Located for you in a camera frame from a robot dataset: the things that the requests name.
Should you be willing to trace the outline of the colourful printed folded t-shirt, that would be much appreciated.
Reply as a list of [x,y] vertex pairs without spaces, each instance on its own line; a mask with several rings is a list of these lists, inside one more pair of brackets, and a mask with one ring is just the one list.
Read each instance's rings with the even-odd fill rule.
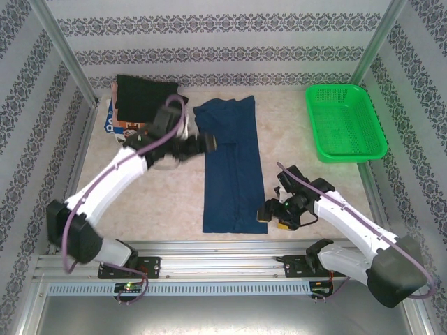
[[119,121],[117,119],[117,110],[113,107],[111,99],[107,99],[108,113],[105,118],[104,129],[106,133],[115,136],[118,143],[123,143],[127,137],[140,130],[145,123],[133,123],[128,121]]

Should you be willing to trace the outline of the steel sheet shelf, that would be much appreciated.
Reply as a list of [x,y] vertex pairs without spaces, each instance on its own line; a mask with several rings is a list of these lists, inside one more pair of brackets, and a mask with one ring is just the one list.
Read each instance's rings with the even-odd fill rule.
[[93,283],[34,283],[10,335],[440,335],[422,303],[382,307],[356,283],[304,295],[152,295],[120,306]]

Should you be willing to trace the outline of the small green circuit board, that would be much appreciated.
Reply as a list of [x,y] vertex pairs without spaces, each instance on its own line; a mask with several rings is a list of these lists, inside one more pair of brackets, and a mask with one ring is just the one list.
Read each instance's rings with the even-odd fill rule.
[[114,286],[114,293],[130,293],[130,294],[139,294],[142,292],[142,284],[141,283],[116,283]]
[[329,297],[333,294],[334,285],[332,281],[311,281],[309,285],[312,295],[317,298]]

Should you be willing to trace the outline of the green plastic basket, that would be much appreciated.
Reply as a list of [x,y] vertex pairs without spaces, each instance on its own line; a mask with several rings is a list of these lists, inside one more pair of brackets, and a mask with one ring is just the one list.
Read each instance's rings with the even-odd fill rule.
[[315,84],[305,91],[316,153],[323,163],[365,163],[388,151],[367,92],[354,84]]

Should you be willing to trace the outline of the blue printed t-shirt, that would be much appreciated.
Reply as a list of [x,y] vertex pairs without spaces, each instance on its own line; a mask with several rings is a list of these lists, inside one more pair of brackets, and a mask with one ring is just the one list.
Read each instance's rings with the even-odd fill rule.
[[205,154],[203,232],[266,235],[268,226],[257,221],[265,191],[255,98],[214,98],[193,113],[198,130],[217,143]]

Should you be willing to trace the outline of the black folded t-shirt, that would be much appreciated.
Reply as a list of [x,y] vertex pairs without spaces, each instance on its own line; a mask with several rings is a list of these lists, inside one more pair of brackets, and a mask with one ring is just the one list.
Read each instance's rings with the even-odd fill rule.
[[153,122],[167,98],[178,93],[176,82],[152,81],[143,77],[117,75],[117,120],[132,123]]

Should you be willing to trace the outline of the aluminium side rail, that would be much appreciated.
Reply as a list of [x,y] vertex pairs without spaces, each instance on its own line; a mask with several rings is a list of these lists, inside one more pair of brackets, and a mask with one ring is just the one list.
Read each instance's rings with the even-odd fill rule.
[[367,163],[383,158],[388,150],[376,113],[367,92],[352,84],[337,86],[334,121],[334,147],[331,154],[339,163],[357,163],[360,178],[369,201],[372,220],[349,219],[341,226],[341,231],[365,255],[376,255],[380,248],[386,250],[396,235],[383,228],[379,203],[373,190],[373,181]]
[[63,125],[64,134],[57,139],[49,166],[54,186],[46,205],[54,199],[62,201],[76,192],[97,112],[97,104],[89,109],[81,107],[75,122]]

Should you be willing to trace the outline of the aluminium frame post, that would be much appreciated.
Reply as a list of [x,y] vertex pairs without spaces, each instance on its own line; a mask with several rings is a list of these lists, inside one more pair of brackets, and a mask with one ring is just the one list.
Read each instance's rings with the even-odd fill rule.
[[57,49],[62,61],[66,64],[67,69],[73,76],[77,86],[87,102],[93,106],[98,102],[87,76],[85,75],[74,51],[72,51],[63,31],[61,30],[56,18],[52,14],[46,0],[27,0],[35,12],[38,20],[46,30],[53,45]]
[[375,32],[370,38],[365,51],[363,52],[358,64],[354,68],[346,84],[354,84],[360,86],[362,79],[366,75],[371,66],[373,60],[377,56],[381,46],[383,45],[386,36],[394,25],[395,21],[399,17],[400,13],[407,0],[387,0],[387,8],[384,14],[381,16]]

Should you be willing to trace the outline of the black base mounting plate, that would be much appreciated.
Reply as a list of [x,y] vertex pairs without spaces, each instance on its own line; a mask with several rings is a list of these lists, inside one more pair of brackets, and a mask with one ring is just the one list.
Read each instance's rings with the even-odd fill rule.
[[[161,268],[160,257],[143,257],[137,258],[135,270],[146,274],[148,279],[158,279]],[[99,279],[141,279],[140,274],[136,274],[121,269],[116,269],[107,265],[99,265],[98,274]]]
[[286,278],[329,278],[327,269],[312,270],[304,255],[277,256],[275,260],[283,264]]

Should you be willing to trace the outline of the aluminium mounting rail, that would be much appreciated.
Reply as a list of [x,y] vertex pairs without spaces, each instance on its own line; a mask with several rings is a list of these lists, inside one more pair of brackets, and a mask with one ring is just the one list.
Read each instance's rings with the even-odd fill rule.
[[[141,256],[161,258],[159,281],[273,281],[284,268],[275,256],[305,254],[317,240],[128,241]],[[31,282],[97,282],[98,263],[65,274],[60,254],[40,255]]]

